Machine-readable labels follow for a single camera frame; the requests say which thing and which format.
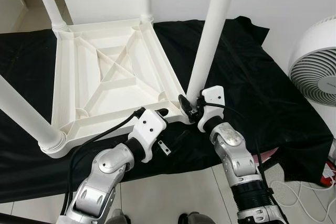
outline pink object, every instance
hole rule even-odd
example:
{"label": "pink object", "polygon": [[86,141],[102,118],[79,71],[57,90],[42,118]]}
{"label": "pink object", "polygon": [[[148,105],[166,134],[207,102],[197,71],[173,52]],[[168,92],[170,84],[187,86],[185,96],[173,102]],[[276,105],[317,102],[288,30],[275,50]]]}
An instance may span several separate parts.
{"label": "pink object", "polygon": [[[277,151],[277,149],[278,148],[275,148],[275,149],[267,151],[267,152],[263,152],[261,154],[262,162],[265,162],[267,159],[269,159]],[[253,160],[256,164],[259,164],[257,155],[253,155]]]}

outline fan grille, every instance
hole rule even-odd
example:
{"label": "fan grille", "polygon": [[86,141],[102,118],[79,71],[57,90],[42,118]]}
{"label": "fan grille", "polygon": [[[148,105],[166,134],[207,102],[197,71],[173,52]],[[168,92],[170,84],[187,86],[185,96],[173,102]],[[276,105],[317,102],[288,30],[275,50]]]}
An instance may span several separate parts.
{"label": "fan grille", "polygon": [[336,106],[336,92],[324,92],[319,81],[336,77],[336,49],[311,53],[293,66],[290,79],[301,93],[310,100],[329,106]]}

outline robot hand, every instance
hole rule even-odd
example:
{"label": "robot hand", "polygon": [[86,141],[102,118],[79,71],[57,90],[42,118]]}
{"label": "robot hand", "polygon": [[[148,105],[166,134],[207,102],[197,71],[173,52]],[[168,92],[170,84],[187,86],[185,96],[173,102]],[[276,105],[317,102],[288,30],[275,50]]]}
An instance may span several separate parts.
{"label": "robot hand", "polygon": [[223,87],[202,90],[195,108],[183,96],[179,96],[179,101],[189,120],[197,123],[201,132],[210,134],[238,207],[238,223],[285,224],[279,207],[272,204],[269,188],[246,148],[244,137],[223,120]]}
{"label": "robot hand", "polygon": [[91,173],[79,186],[65,216],[57,224],[103,224],[116,194],[116,185],[136,162],[152,159],[152,146],[166,122],[159,113],[145,110],[128,140],[100,152],[92,162]]}

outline white cable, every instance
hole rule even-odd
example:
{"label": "white cable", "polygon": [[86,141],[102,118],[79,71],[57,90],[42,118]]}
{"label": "white cable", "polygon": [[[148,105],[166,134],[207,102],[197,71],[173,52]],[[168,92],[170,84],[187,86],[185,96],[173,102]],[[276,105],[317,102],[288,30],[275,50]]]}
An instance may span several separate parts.
{"label": "white cable", "polygon": [[279,204],[280,206],[282,206],[282,207],[292,207],[292,206],[294,206],[297,202],[299,202],[300,205],[301,205],[301,207],[302,207],[303,210],[305,211],[305,213],[309,216],[309,218],[311,218],[312,220],[314,220],[314,221],[316,221],[316,222],[318,222],[318,223],[323,223],[323,222],[327,219],[327,217],[328,217],[328,215],[329,215],[330,207],[331,207],[331,205],[336,201],[336,197],[335,197],[335,198],[328,204],[327,212],[326,212],[325,217],[323,218],[323,220],[317,220],[317,219],[315,219],[313,216],[311,216],[311,215],[308,213],[308,211],[306,210],[306,208],[304,207],[304,205],[303,205],[303,203],[302,203],[302,201],[301,201],[301,199],[300,199],[300,193],[301,193],[302,186],[303,186],[303,187],[307,187],[307,188],[309,188],[309,189],[311,189],[311,190],[316,190],[316,191],[325,191],[325,190],[329,190],[329,189],[331,189],[331,188],[334,186],[334,184],[335,184],[335,181],[334,181],[334,179],[333,179],[332,177],[331,177],[331,180],[332,180],[332,185],[331,185],[330,187],[326,188],[326,189],[315,189],[315,188],[312,188],[312,187],[305,186],[305,185],[302,184],[302,182],[300,182],[300,188],[299,188],[299,192],[298,192],[298,193],[296,193],[296,192],[293,190],[293,188],[291,188],[289,185],[287,185],[286,183],[284,183],[284,182],[282,182],[282,181],[277,181],[277,180],[275,180],[275,181],[273,181],[273,182],[270,184],[270,186],[272,187],[272,184],[274,184],[274,183],[279,183],[279,184],[285,185],[285,186],[288,187],[288,188],[292,191],[292,193],[296,196],[296,201],[294,202],[294,204],[291,204],[291,205],[285,205],[285,204],[282,204],[282,203],[280,203],[280,202],[277,200],[277,202],[278,202],[278,204]]}

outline power cord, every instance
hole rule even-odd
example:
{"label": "power cord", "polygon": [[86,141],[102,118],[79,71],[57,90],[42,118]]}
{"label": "power cord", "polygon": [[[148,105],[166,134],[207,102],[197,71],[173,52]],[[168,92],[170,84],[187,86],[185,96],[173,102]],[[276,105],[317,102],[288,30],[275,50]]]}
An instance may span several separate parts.
{"label": "power cord", "polygon": [[[236,111],[235,109],[225,106],[225,105],[221,105],[221,104],[216,104],[216,103],[208,103],[208,102],[203,102],[202,105],[207,105],[207,106],[213,106],[213,107],[219,107],[219,108],[223,108],[223,109],[227,109],[229,111],[234,112],[235,114],[239,115],[243,120],[245,120],[245,122],[247,122],[247,119],[245,118],[245,116],[243,114],[241,114],[240,112]],[[279,208],[279,211],[281,213],[281,216],[283,217],[284,221],[286,222],[286,224],[289,224],[288,219],[285,215],[285,213],[283,212],[283,210],[281,209],[280,205],[277,203],[277,201],[275,200],[274,196],[273,196],[273,191],[269,188],[268,184],[267,184],[267,180],[266,180],[266,176],[265,176],[265,171],[263,168],[263,162],[261,159],[261,153],[260,153],[260,149],[259,149],[259,144],[258,144],[258,137],[253,133],[253,131],[251,131],[251,134],[253,134],[254,139],[255,139],[255,145],[256,145],[256,150],[257,150],[257,157],[258,157],[258,163],[259,163],[259,172],[261,174],[261,177],[263,178],[263,182],[266,186],[266,188],[268,188],[268,195],[270,197],[270,199],[272,200],[272,202],[274,203],[274,205],[276,205]]]}
{"label": "power cord", "polygon": [[143,110],[139,109],[137,111],[134,111],[128,118],[126,118],[124,121],[122,121],[121,123],[119,123],[118,125],[116,125],[113,128],[108,129],[107,131],[87,140],[85,143],[83,143],[82,145],[80,145],[72,154],[71,158],[70,158],[70,162],[69,162],[69,169],[68,169],[68,182],[67,182],[67,188],[66,188],[66,192],[64,195],[64,201],[63,201],[63,206],[62,206],[62,210],[60,215],[64,215],[66,212],[67,207],[69,207],[71,201],[72,201],[72,171],[74,169],[74,160],[76,155],[79,153],[79,151],[87,146],[88,144],[102,138],[103,136],[106,136],[107,134],[119,129],[120,127],[124,126],[125,124],[127,124],[129,121],[131,121],[133,119],[133,117],[135,116],[139,116],[139,114],[143,112]]}
{"label": "power cord", "polygon": [[[325,169],[325,170],[329,170],[329,171],[336,172],[336,170],[331,170],[331,169]],[[281,206],[283,206],[283,207],[292,207],[292,206],[296,205],[297,202],[299,202],[300,205],[301,205],[301,207],[303,208],[303,210],[305,211],[305,213],[307,214],[307,216],[308,216],[309,218],[311,218],[313,221],[316,221],[316,222],[318,222],[318,223],[323,223],[323,222],[327,219],[328,214],[329,214],[330,207],[331,207],[331,205],[336,201],[336,197],[333,198],[333,199],[330,201],[330,203],[328,204],[327,212],[326,212],[325,217],[323,218],[323,220],[317,220],[317,219],[315,219],[313,216],[311,216],[311,215],[308,213],[307,209],[304,207],[304,205],[303,205],[303,203],[302,203],[302,201],[301,201],[301,199],[300,199],[300,194],[301,194],[302,187],[309,188],[309,189],[311,189],[311,190],[313,190],[313,191],[327,191],[327,190],[330,190],[331,188],[334,187],[334,185],[335,185],[335,183],[336,183],[336,182],[334,181],[333,178],[331,178],[331,179],[332,179],[332,185],[331,185],[330,187],[326,188],[326,189],[312,188],[312,187],[303,185],[302,182],[298,182],[298,183],[300,184],[299,192],[298,192],[298,193],[296,193],[296,192],[293,190],[292,187],[290,187],[289,185],[287,185],[286,183],[284,183],[284,182],[282,182],[282,181],[275,180],[275,181],[273,181],[270,185],[272,186],[274,183],[278,183],[278,184],[284,185],[284,186],[286,186],[288,189],[290,189],[291,192],[292,192],[292,193],[295,195],[295,197],[296,197],[296,201],[295,201],[293,204],[285,205],[285,204],[283,204],[283,203],[279,203],[279,205],[281,205]]]}

